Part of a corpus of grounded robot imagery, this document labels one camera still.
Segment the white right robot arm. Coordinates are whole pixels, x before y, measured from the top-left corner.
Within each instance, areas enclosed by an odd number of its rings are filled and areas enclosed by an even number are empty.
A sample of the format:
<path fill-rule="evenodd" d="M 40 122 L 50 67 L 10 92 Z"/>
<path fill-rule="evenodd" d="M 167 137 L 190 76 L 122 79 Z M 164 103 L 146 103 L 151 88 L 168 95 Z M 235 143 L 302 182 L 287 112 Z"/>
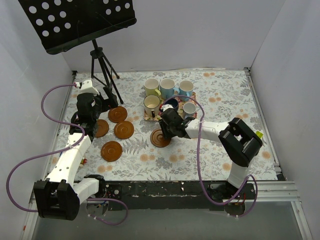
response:
<path fill-rule="evenodd" d="M 263 142 L 242 119 L 235 117 L 229 122 L 210 122 L 194 117 L 182 118 L 173 107 L 165 104 L 162 106 L 159 124 L 166 139 L 200 138 L 221 143 L 232 161 L 227 178 L 227 195 L 232 199 L 243 195 L 243 182 Z"/>

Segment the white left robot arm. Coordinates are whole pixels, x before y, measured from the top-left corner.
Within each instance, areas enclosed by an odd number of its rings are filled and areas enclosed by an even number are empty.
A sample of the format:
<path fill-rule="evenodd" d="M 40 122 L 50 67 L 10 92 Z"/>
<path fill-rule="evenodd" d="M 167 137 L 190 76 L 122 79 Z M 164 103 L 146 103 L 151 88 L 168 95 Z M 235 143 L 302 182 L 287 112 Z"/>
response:
<path fill-rule="evenodd" d="M 87 175 L 79 183 L 74 183 L 80 163 L 98 131 L 98 119 L 104 104 L 108 102 L 95 87 L 86 87 L 79 82 L 76 86 L 81 93 L 77 96 L 77 111 L 69 123 L 67 150 L 62 152 L 47 177 L 33 186 L 41 218 L 72 221 L 84 201 L 89 197 L 101 200 L 107 193 L 102 175 Z"/>

